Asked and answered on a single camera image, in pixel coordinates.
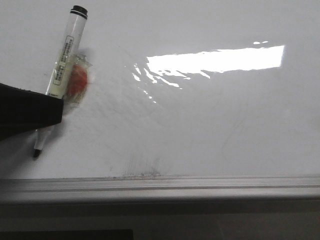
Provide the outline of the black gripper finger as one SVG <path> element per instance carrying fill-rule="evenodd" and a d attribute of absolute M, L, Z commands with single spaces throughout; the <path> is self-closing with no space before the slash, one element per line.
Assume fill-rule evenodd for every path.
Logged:
<path fill-rule="evenodd" d="M 64 101 L 52 96 L 0 85 L 0 139 L 59 124 Z"/>

